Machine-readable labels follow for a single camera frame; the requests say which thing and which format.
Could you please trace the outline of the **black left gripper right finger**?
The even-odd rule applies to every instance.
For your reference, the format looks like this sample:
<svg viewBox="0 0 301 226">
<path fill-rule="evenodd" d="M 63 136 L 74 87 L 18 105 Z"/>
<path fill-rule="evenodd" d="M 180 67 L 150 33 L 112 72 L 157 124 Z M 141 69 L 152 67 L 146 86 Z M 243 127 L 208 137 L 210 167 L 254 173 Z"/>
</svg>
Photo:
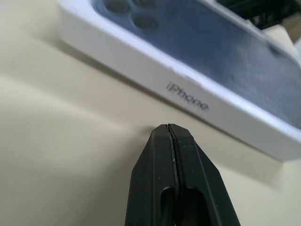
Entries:
<svg viewBox="0 0 301 226">
<path fill-rule="evenodd" d="M 175 124 L 168 129 L 179 180 L 176 226 L 241 226 L 218 169 L 191 133 Z"/>
</svg>

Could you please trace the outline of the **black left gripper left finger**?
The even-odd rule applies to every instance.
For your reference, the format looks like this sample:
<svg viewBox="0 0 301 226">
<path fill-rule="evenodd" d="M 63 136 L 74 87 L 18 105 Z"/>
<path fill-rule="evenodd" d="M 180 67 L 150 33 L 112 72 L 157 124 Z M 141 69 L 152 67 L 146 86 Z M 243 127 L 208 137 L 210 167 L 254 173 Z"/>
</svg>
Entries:
<svg viewBox="0 0 301 226">
<path fill-rule="evenodd" d="M 137 160 L 127 201 L 126 226 L 162 226 L 165 201 L 174 200 L 177 187 L 172 138 L 167 125 L 156 127 Z"/>
</svg>

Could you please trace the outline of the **white iPhone box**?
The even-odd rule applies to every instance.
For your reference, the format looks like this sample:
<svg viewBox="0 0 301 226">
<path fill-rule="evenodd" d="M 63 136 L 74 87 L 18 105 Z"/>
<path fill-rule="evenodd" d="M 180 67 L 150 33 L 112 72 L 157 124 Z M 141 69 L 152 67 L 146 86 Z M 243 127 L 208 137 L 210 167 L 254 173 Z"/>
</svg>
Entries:
<svg viewBox="0 0 301 226">
<path fill-rule="evenodd" d="M 301 59 L 207 0 L 60 0 L 62 39 L 276 159 L 301 158 Z"/>
</svg>

